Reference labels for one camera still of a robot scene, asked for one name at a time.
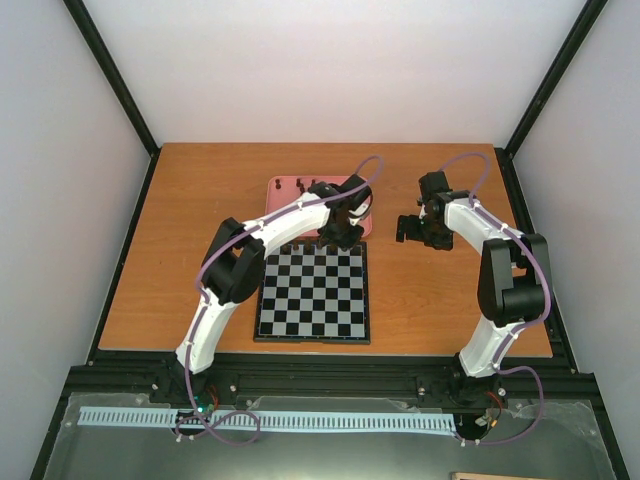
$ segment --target checkered board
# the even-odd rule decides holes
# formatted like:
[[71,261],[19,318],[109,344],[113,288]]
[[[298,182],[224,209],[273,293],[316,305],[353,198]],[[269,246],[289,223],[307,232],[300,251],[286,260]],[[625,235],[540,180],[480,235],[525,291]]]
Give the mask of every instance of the checkered board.
[[370,343],[367,249],[284,245],[267,257],[255,340]]

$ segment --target white wall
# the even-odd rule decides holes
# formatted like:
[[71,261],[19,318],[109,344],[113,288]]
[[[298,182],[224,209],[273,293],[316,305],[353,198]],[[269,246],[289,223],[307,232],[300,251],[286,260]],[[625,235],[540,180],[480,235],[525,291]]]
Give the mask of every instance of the white wall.
[[640,478],[640,3],[609,2],[516,167],[581,370]]
[[0,478],[86,361],[147,159],[62,2],[0,15]]
[[503,146],[584,0],[87,0],[158,141]]

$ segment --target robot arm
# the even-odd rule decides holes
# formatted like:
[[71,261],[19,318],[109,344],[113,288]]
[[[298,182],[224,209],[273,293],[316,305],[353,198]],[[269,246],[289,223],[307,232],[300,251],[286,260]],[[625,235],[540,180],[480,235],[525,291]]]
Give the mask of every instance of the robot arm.
[[[544,310],[541,279],[505,233],[507,225],[486,212],[479,201],[474,199],[473,204],[470,203],[468,191],[452,191],[444,172],[428,173],[419,183],[420,214],[398,218],[396,240],[417,240],[439,250],[451,250],[456,232],[482,256],[478,281],[482,315],[457,359],[461,375],[491,376],[499,370],[502,358],[524,324]],[[550,286],[546,240],[541,235],[509,230],[532,251]],[[524,269],[524,275],[514,276],[516,267]]]
[[[291,204],[265,217],[244,223],[229,218],[222,223],[205,256],[205,262],[239,233],[252,227],[259,228],[234,245],[236,249],[242,248],[241,254],[236,255],[234,248],[230,248],[203,275],[206,296],[201,296],[189,331],[176,350],[177,359],[183,367],[189,344],[191,372],[197,374],[211,366],[229,318],[238,305],[258,288],[264,262],[272,252],[310,230],[319,230],[321,245],[332,243],[343,250],[352,248],[360,240],[363,228],[358,222],[368,215],[370,203],[365,203],[365,200],[371,197],[371,189],[367,186],[351,196],[326,204],[321,203],[321,199],[347,192],[364,182],[357,175],[352,175],[342,185],[319,182]],[[190,341],[192,330],[201,316],[195,336]]]

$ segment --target wooden table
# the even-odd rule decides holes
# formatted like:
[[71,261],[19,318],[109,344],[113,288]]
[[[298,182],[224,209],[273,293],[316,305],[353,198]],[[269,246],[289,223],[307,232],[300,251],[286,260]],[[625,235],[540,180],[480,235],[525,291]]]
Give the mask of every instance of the wooden table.
[[[229,321],[223,352],[452,355],[469,340],[480,311],[480,256],[462,238],[450,252],[396,243],[400,214],[417,214],[418,179],[454,155],[491,145],[465,144],[165,144],[100,341],[101,349],[172,350],[198,303],[193,280],[222,220],[264,214],[268,180],[276,175],[347,175],[378,153],[386,159],[373,185],[373,232],[367,237],[371,344],[253,341],[256,296]],[[483,162],[470,158],[447,170],[453,189],[471,189]],[[497,162],[478,194],[513,225]],[[511,350],[550,356],[542,326]]]

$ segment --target pink tray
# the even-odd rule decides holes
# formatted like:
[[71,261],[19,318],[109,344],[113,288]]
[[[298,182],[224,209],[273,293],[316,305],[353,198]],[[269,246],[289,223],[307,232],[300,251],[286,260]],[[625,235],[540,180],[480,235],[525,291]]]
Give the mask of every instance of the pink tray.
[[[327,183],[335,183],[340,185],[344,182],[347,176],[336,176],[336,177],[323,177],[323,176],[313,176],[313,175],[303,175],[303,176],[282,176],[282,177],[273,177],[269,180],[269,184],[267,186],[267,211],[265,213],[269,214],[271,212],[275,212],[279,208],[284,207],[285,205],[290,204],[295,199],[297,199],[301,193],[300,188],[296,186],[296,182],[300,180],[304,185],[305,189],[308,189],[311,186],[311,181],[315,180],[317,182],[327,182]],[[276,179],[280,180],[280,188],[276,188]],[[371,233],[371,229],[373,228],[373,222],[371,217],[373,213],[371,213],[367,218],[365,218],[360,225],[364,228],[363,237],[366,237]],[[311,230],[307,233],[303,233],[300,235],[301,237],[317,237],[318,232],[316,230]]]

